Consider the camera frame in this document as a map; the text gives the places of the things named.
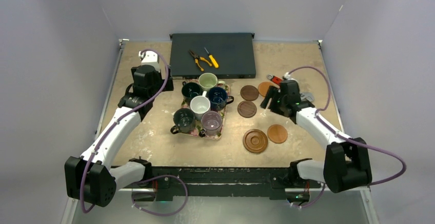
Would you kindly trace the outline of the dark green mug front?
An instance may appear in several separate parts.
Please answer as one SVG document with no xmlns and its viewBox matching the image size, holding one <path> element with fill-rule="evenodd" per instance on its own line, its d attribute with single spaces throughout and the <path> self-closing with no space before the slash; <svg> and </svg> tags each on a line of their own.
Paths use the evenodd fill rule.
<svg viewBox="0 0 435 224">
<path fill-rule="evenodd" d="M 170 132 L 172 134 L 188 134 L 194 130 L 195 121 L 195 114 L 190 109 L 178 109 L 173 115 L 174 126 L 170 129 Z"/>
</svg>

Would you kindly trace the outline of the floral serving tray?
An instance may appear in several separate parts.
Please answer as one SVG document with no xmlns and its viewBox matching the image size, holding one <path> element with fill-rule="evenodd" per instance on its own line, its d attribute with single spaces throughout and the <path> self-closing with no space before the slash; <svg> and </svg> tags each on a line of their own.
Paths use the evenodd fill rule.
<svg viewBox="0 0 435 224">
<path fill-rule="evenodd" d="M 182 82 L 183 86 L 185 84 L 187 84 L 187 83 L 196 83 L 196 84 L 199 84 L 199 81 L 197 79 L 189 79 L 189 80 L 185 80 L 185 81 Z M 227 94 L 230 95 L 230 86 L 228 84 L 220 82 L 220 83 L 217 84 L 217 86 L 220 87 L 220 88 L 225 89 Z M 188 103 L 186 102 L 185 99 L 181 103 L 181 108 L 190 109 L 190 106 L 188 105 Z M 218 114 L 222 118 L 222 125 L 221 125 L 221 127 L 214 134 L 210 135 L 210 134 L 207 134 L 207 133 L 203 133 L 204 136 L 202 136 L 202 138 L 214 139 L 214 140 L 218 140 L 218 139 L 221 138 L 222 132 L 223 132 L 224 123 L 225 123 L 226 108 L 222 109 L 221 111 L 218 111 Z M 204 128 L 203 128 L 201 122 L 199 120 L 196 120 L 195 121 L 195 127 L 194 127 L 194 129 L 192 131 L 190 131 L 189 133 L 183 133 L 183 135 L 189 135 L 189 136 L 193 136 L 193 137 L 201 137 L 201 133 L 200 132 L 203 129 Z"/>
</svg>

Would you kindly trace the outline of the red handled adjustable wrench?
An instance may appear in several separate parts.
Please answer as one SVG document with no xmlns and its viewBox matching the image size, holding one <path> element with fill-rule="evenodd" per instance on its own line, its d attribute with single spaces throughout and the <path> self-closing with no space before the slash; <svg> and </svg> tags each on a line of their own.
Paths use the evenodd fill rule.
<svg viewBox="0 0 435 224">
<path fill-rule="evenodd" d="M 277 76 L 275 76 L 275 75 L 272 75 L 272 74 L 267 74 L 266 77 L 267 77 L 267 79 L 270 80 L 272 83 L 277 84 L 277 85 L 279 85 L 280 82 L 282 81 L 281 78 L 279 78 L 279 77 L 277 77 Z M 301 100 L 308 100 L 308 101 L 310 101 L 310 102 L 313 102 L 313 101 L 314 101 L 314 96 L 313 96 L 312 93 L 310 93 L 310 92 L 301 92 L 301 93 L 300 93 L 300 97 L 301 97 Z"/>
</svg>

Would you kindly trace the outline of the dark walnut coaster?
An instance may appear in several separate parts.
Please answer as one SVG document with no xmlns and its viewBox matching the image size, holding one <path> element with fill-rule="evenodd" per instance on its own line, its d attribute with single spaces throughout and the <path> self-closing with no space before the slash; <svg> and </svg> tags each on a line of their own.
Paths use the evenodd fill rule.
<svg viewBox="0 0 435 224">
<path fill-rule="evenodd" d="M 252 101 L 248 100 L 240 102 L 238 104 L 237 110 L 239 115 L 245 118 L 253 117 L 257 112 L 256 105 Z"/>
<path fill-rule="evenodd" d="M 259 96 L 259 91 L 255 86 L 245 85 L 240 90 L 240 95 L 244 100 L 254 101 Z"/>
</svg>

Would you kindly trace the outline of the dark walnut coaster middle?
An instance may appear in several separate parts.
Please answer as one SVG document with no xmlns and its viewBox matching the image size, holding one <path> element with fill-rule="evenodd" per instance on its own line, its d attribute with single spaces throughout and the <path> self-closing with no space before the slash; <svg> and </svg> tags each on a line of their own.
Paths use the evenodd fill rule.
<svg viewBox="0 0 435 224">
<path fill-rule="evenodd" d="M 256 105 L 252 101 L 248 100 L 240 102 L 238 104 L 237 110 L 239 115 L 245 118 L 253 117 L 257 112 Z"/>
</svg>

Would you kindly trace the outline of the glossy brown ringed coaster front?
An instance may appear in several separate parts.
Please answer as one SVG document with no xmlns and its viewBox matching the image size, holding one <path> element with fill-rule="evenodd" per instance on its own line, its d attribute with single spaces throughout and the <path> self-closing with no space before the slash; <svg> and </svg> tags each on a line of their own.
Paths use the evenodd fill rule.
<svg viewBox="0 0 435 224">
<path fill-rule="evenodd" d="M 243 145 L 251 153 L 262 153 L 268 146 L 267 135 L 259 129 L 250 129 L 243 136 Z"/>
</svg>

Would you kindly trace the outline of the light orange coaster front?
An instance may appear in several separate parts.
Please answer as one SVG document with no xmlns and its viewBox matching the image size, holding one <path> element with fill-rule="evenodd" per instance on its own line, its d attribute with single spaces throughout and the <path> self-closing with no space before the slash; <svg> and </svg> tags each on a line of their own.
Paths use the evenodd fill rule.
<svg viewBox="0 0 435 224">
<path fill-rule="evenodd" d="M 282 125 L 274 124 L 268 128 L 267 136 L 272 142 L 282 144 L 287 140 L 288 132 Z"/>
</svg>

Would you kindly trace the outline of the dark walnut coaster back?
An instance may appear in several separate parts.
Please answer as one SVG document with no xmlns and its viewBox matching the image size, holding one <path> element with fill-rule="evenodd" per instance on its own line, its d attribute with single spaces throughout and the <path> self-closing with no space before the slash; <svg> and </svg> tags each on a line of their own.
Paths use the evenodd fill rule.
<svg viewBox="0 0 435 224">
<path fill-rule="evenodd" d="M 240 95 L 244 100 L 254 101 L 259 96 L 259 91 L 255 86 L 245 85 L 240 90 Z"/>
</svg>

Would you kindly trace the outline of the light orange coaster back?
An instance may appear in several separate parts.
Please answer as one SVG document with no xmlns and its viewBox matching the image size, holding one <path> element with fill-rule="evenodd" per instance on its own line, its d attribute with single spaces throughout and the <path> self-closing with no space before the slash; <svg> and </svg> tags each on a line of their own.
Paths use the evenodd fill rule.
<svg viewBox="0 0 435 224">
<path fill-rule="evenodd" d="M 262 97 L 265 97 L 266 94 L 267 94 L 267 91 L 268 91 L 268 89 L 269 89 L 270 87 L 277 87 L 277 85 L 275 85 L 275 84 L 272 83 L 272 82 L 261 82 L 261 83 L 258 85 L 258 91 L 259 91 L 259 94 L 260 94 Z"/>
</svg>

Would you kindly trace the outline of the yellow handled screwdriver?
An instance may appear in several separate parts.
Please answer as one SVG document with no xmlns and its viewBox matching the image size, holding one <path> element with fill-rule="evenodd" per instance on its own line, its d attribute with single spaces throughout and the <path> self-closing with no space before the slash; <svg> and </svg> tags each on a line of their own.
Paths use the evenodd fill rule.
<svg viewBox="0 0 435 224">
<path fill-rule="evenodd" d="M 208 54 L 209 59 L 211 60 L 212 65 L 217 69 L 219 68 L 219 64 L 216 61 L 216 59 L 214 58 L 214 56 L 207 50 L 206 47 L 204 47 L 204 50 L 206 51 L 206 53 Z"/>
</svg>

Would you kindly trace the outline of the lavender mug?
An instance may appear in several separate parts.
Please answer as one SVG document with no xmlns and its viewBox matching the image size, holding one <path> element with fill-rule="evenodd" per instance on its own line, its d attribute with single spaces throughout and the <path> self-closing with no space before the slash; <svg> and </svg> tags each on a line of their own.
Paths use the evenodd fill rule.
<svg viewBox="0 0 435 224">
<path fill-rule="evenodd" d="M 219 113 L 215 111 L 206 112 L 201 118 L 200 137 L 217 135 L 222 128 L 222 124 L 223 119 Z"/>
</svg>

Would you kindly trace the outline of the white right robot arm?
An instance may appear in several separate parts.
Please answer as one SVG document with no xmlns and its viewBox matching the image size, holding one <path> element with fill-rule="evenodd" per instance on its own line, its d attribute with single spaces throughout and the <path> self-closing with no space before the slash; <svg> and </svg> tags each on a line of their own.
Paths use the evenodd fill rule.
<svg viewBox="0 0 435 224">
<path fill-rule="evenodd" d="M 269 87 L 260 106 L 288 117 L 325 149 L 323 162 L 311 158 L 291 162 L 286 179 L 293 186 L 299 187 L 307 180 L 314 180 L 339 193 L 372 182 L 365 141 L 360 137 L 351 138 L 323 120 L 312 102 L 301 99 L 295 80 L 284 80 L 279 87 Z"/>
</svg>

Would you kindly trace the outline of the dark green mug back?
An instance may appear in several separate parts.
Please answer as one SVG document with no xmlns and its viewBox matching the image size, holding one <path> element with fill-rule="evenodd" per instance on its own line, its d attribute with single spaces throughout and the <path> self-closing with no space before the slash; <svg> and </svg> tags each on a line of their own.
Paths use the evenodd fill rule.
<svg viewBox="0 0 435 224">
<path fill-rule="evenodd" d="M 190 105 L 193 98 L 196 96 L 201 96 L 203 94 L 202 87 L 195 82 L 182 82 L 183 86 L 181 89 L 184 101 Z"/>
</svg>

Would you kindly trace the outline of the navy blue mug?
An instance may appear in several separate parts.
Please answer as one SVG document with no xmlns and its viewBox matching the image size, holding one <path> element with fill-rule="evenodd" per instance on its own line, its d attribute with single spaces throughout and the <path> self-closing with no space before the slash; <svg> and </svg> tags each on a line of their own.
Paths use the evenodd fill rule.
<svg viewBox="0 0 435 224">
<path fill-rule="evenodd" d="M 212 111 L 221 111 L 228 104 L 234 102 L 234 97 L 228 95 L 227 91 L 221 87 L 213 87 L 208 91 L 207 97 L 210 101 Z"/>
</svg>

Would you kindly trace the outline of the yellow handled pliers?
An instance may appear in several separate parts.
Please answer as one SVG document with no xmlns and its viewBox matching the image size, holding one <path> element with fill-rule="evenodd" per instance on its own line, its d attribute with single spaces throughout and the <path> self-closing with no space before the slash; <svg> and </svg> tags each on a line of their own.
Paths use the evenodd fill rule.
<svg viewBox="0 0 435 224">
<path fill-rule="evenodd" d="M 194 61 L 195 61 L 195 64 L 197 65 L 198 69 L 199 69 L 201 72 L 204 72 L 204 68 L 201 67 L 200 62 L 205 62 L 205 63 L 208 64 L 208 66 L 210 66 L 210 67 L 213 66 L 213 64 L 212 64 L 209 60 L 205 59 L 205 58 L 202 57 L 202 56 L 197 55 L 197 54 L 194 53 L 192 50 L 188 50 L 188 52 L 189 52 L 189 54 L 193 57 L 193 59 L 194 59 Z"/>
</svg>

